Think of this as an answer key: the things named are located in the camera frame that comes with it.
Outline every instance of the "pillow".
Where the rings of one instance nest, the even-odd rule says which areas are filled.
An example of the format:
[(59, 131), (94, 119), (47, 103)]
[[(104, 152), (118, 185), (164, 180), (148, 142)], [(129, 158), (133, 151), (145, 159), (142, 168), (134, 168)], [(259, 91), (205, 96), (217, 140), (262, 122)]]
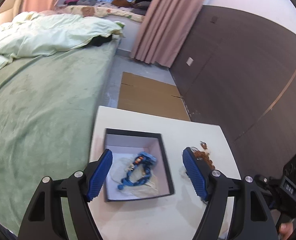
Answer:
[(134, 8), (138, 8), (138, 9), (142, 9), (142, 10), (148, 10), (148, 7), (150, 5), (151, 2), (139, 2), (139, 3), (136, 3), (133, 7)]
[(135, 14), (146, 15), (147, 10), (142, 10), (142, 9), (139, 9), (139, 8), (135, 8), (135, 9), (132, 10), (132, 12), (135, 13)]

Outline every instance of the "floor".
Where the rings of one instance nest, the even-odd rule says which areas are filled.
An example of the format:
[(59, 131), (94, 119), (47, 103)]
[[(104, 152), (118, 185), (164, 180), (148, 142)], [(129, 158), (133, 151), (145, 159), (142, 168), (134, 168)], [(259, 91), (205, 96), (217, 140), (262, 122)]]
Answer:
[(175, 85), (167, 67), (149, 65), (143, 62), (134, 61), (133, 59), (127, 57), (116, 55), (108, 78), (103, 100), (101, 102), (102, 106), (117, 108), (123, 72), (129, 72), (135, 75)]

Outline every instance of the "wall outlet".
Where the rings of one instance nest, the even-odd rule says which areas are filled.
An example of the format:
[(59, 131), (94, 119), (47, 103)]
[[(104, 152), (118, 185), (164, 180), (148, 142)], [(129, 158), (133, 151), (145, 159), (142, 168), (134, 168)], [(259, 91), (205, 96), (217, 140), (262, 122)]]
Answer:
[(188, 66), (191, 66), (192, 62), (193, 62), (193, 59), (191, 57), (189, 57), (187, 59), (187, 62), (186, 63), (187, 63)]

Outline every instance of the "open box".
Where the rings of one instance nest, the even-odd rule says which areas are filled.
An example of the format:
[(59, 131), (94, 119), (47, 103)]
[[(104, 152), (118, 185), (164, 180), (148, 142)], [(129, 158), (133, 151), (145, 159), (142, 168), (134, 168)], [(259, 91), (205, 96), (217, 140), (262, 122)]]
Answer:
[(174, 194), (174, 185), (161, 134), (106, 129), (104, 146), (105, 149), (112, 151), (113, 161), (111, 168), (113, 168), (114, 164), (121, 158), (134, 160), (142, 151), (153, 155), (157, 158), (157, 163), (152, 171), (158, 180), (158, 195), (152, 197), (137, 197), (132, 193), (125, 194), (117, 188), (118, 183), (112, 179), (111, 174), (113, 171), (110, 169), (104, 184), (105, 201), (150, 199)]

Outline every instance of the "white table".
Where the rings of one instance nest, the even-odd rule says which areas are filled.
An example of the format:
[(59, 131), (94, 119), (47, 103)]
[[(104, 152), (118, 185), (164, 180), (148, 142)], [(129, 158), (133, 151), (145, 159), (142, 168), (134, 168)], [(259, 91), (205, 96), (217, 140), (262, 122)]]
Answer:
[[(104, 202), (103, 190), (89, 203), (104, 240), (189, 240), (194, 236), (206, 205), (189, 179), (182, 176), (182, 151), (207, 143), (216, 169), (240, 179), (228, 143), (217, 125), (187, 122), (100, 106), (93, 131), (90, 161), (103, 152), (106, 128), (161, 133), (175, 194), (157, 199)], [(233, 199), (229, 198), (222, 230), (230, 224)]]

